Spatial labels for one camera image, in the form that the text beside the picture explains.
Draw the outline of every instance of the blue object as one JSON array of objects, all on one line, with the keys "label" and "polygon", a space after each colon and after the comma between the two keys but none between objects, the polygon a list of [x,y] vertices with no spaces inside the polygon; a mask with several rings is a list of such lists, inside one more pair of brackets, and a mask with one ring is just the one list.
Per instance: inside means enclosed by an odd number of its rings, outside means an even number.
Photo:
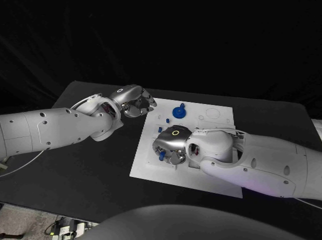
[{"label": "blue object", "polygon": [[162,152],[159,153],[159,161],[164,161],[164,157],[165,157],[165,152],[162,151]]},{"label": "blue object", "polygon": [[178,119],[178,118],[184,118],[185,117],[185,109],[184,109],[184,103],[181,103],[179,107],[174,108],[172,110],[172,116]]}]

